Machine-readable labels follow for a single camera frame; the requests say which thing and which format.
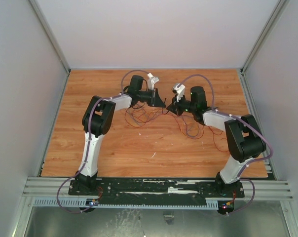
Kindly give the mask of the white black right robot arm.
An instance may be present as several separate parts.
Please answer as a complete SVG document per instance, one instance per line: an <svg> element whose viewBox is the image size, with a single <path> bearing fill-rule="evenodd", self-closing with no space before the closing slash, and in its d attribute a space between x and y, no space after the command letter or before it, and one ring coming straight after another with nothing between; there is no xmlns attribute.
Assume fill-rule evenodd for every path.
<svg viewBox="0 0 298 237"><path fill-rule="evenodd" d="M208 106L205 90L201 86L192 87L190 100L187 100L185 88L183 84L174 85L172 91L175 96L167 110L177 116L183 112L191 113L199 124L225 133L230 156L215 178L216 193L225 197L237 190L241 173L248 163L266 150L266 142L253 115L234 116Z"/></svg>

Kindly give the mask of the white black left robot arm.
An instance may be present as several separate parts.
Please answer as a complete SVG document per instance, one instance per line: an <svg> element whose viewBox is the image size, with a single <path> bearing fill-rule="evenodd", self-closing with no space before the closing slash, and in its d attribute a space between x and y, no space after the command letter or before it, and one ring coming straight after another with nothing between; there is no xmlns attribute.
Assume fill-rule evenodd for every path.
<svg viewBox="0 0 298 237"><path fill-rule="evenodd" d="M93 96L82 118L85 132L85 143L80 167L75 179L80 183L80 189L87 195L96 192L98 173L98 157L102 141L108 133L113 115L116 111L129 109L138 102L150 107L164 108L158 89L155 86L159 78L147 74L146 90L142 90L142 76L133 75L130 84L112 97Z"/></svg>

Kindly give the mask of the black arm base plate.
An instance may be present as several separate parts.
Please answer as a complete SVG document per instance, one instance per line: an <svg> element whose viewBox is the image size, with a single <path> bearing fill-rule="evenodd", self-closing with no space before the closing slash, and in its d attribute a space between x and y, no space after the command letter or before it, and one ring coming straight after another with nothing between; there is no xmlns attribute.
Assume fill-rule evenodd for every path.
<svg viewBox="0 0 298 237"><path fill-rule="evenodd" d="M69 195L96 197L101 204L184 206L205 205L207 198L232 200L244 198L243 186L221 196L216 192L214 179L188 178L96 178L95 186L88 188L76 179L70 182Z"/></svg>

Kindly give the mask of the black zip tie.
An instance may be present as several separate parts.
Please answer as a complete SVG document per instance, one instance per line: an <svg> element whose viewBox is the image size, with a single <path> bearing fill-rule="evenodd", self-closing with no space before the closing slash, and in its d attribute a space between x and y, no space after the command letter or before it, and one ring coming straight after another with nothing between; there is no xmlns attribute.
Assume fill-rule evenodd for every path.
<svg viewBox="0 0 298 237"><path fill-rule="evenodd" d="M161 114L166 115L169 113L169 110L167 109L167 98L164 98L164 107L161 109Z"/></svg>

